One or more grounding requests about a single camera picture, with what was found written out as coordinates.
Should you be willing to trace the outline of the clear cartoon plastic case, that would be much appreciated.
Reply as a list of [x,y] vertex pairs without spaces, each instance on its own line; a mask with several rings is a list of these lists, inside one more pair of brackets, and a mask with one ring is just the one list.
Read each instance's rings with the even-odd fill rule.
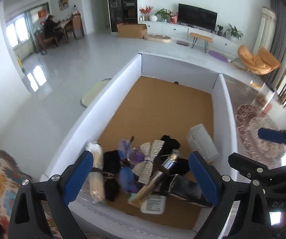
[[186,140],[193,152],[199,152],[207,163],[215,161],[219,152],[202,123],[189,129]]

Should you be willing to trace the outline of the white cosmetic tube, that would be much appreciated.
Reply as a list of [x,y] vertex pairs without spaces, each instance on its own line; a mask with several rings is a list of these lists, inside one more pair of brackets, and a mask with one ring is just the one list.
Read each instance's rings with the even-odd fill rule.
[[140,206],[140,211],[144,214],[162,215],[166,208],[166,196],[151,194]]

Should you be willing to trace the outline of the gold cosmetic tube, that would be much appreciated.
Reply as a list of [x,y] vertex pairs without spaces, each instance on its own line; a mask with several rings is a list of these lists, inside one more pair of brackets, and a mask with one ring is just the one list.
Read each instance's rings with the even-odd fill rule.
[[157,171],[152,176],[150,182],[144,185],[134,196],[132,196],[127,203],[136,208],[140,208],[144,201],[150,196],[150,194],[155,190],[156,186],[165,176],[165,173]]

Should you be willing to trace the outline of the purple butterfly toy wand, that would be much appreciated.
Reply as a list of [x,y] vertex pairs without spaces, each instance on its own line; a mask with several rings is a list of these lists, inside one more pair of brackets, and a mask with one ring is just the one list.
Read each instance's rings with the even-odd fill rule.
[[118,146],[121,166],[118,182],[122,190],[130,194],[136,194],[139,191],[140,185],[137,183],[138,178],[133,173],[133,168],[144,160],[142,151],[132,146],[134,139],[133,136],[130,139],[123,139]]

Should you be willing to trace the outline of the blue gold serum bottle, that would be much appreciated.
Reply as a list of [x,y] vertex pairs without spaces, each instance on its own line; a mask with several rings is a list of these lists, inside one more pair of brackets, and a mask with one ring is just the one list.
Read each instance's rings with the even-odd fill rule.
[[166,158],[162,164],[162,170],[165,174],[169,174],[169,171],[175,166],[180,158],[180,152],[177,149],[172,150],[171,154]]

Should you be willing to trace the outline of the black cardboard box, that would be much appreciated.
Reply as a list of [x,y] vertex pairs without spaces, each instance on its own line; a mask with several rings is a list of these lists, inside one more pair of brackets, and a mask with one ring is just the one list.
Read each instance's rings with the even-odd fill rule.
[[213,204],[206,200],[200,186],[178,174],[172,175],[172,179],[166,188],[166,192],[180,200],[187,201],[199,207],[209,208]]

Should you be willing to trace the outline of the clear jar black lid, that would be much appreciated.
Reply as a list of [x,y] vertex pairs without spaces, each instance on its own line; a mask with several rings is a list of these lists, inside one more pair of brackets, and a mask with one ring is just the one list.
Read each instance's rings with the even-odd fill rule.
[[276,93],[276,89],[269,83],[264,83],[260,88],[260,91],[255,96],[254,105],[261,111],[271,102]]

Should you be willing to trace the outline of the bagged wooden sticks bundle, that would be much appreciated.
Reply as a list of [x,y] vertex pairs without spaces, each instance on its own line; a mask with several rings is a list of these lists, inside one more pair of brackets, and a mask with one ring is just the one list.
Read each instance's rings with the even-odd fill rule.
[[103,178],[103,149],[94,141],[88,141],[85,149],[93,155],[93,167],[88,175],[89,193],[93,204],[105,200],[104,178]]

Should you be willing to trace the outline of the orange lounge chair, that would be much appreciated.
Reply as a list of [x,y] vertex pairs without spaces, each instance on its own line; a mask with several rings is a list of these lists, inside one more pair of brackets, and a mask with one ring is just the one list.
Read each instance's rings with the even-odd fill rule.
[[253,55],[246,46],[238,48],[238,56],[241,62],[254,74],[266,75],[280,67],[280,62],[264,47],[261,47],[257,55]]

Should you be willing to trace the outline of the silver glitter bow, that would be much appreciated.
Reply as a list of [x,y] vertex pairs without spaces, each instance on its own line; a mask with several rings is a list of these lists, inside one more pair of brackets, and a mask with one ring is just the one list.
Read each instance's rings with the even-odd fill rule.
[[153,172],[154,160],[160,153],[164,141],[154,140],[151,144],[146,142],[140,146],[140,150],[144,155],[142,162],[136,164],[132,169],[132,172],[138,177],[138,182],[142,184],[148,184],[151,174]]

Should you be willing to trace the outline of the white floor air conditioner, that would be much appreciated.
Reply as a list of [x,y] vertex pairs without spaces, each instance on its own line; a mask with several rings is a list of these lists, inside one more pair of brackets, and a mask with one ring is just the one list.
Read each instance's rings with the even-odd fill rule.
[[257,54],[260,48],[270,51],[274,39],[277,16],[273,10],[262,7],[260,27],[255,41],[253,54]]

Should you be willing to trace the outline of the grey curtain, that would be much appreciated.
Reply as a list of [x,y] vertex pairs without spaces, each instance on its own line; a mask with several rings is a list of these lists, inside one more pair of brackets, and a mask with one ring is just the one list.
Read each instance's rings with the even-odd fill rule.
[[282,63],[286,56],[286,7],[281,0],[271,0],[270,6],[277,16],[271,53]]

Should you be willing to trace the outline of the white tv cabinet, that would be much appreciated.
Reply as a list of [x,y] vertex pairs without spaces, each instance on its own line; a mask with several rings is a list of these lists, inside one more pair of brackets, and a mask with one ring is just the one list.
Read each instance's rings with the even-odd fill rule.
[[170,36],[174,40],[188,42],[198,47],[202,46],[203,50],[208,48],[209,50],[217,51],[230,58],[235,58],[238,55],[238,43],[214,33],[193,27],[163,22],[140,21],[140,24],[146,24],[148,34],[151,35]]

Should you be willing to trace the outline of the white storage box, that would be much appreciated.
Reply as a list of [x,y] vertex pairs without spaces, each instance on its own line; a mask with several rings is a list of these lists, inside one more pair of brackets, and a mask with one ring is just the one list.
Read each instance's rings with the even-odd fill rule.
[[[163,135],[180,143],[187,158],[186,136],[202,124],[212,136],[219,156],[214,167],[235,179],[228,156],[236,152],[237,134],[230,94],[223,74],[187,62],[144,53],[131,59],[96,96],[74,124],[41,179],[46,180],[73,164],[87,141],[105,151],[122,139],[134,145],[153,142]],[[160,216],[148,216],[126,202],[91,204],[83,194],[70,209],[86,231],[109,238],[193,238],[210,213],[169,197]]]

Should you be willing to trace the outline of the green potted plant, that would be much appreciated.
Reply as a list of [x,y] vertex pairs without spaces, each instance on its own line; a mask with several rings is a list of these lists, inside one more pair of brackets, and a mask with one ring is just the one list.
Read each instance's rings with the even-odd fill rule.
[[236,26],[232,26],[231,24],[228,24],[227,32],[230,35],[230,39],[234,42],[242,40],[243,38],[243,32],[238,30]]

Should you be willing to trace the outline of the wooden bench stool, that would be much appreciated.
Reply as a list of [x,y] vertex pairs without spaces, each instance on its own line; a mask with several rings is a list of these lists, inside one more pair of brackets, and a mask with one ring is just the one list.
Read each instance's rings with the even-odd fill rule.
[[205,53],[207,53],[209,44],[213,43],[213,38],[208,37],[208,36],[204,36],[204,35],[200,35],[198,33],[193,33],[193,32],[191,32],[189,35],[191,37],[193,37],[193,42],[192,42],[191,48],[194,48],[196,45],[196,41],[200,39],[200,40],[204,41],[204,51],[205,51]]

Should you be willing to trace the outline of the black television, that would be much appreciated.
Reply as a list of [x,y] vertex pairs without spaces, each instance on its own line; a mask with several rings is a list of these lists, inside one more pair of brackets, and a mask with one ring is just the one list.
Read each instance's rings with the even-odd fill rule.
[[187,4],[178,5],[178,23],[197,26],[214,31],[217,22],[217,13],[200,7]]

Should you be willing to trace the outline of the cardboard box on floor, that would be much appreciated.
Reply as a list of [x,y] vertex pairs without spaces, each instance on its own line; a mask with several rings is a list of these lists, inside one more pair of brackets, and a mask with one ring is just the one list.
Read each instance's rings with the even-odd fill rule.
[[147,35],[146,24],[124,24],[117,25],[119,38],[143,39]]

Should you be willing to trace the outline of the seated person at table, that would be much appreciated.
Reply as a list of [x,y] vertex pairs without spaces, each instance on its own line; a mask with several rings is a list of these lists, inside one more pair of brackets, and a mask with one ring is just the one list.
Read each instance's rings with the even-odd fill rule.
[[59,41],[63,39],[63,32],[58,28],[60,22],[54,22],[53,18],[53,15],[49,15],[43,24],[44,40],[58,46]]

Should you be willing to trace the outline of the red flowers white vase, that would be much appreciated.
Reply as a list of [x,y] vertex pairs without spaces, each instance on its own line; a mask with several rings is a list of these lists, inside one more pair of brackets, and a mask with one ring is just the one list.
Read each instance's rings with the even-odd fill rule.
[[152,14],[153,9],[154,7],[151,5],[146,5],[139,9],[143,21],[157,22],[156,14]]

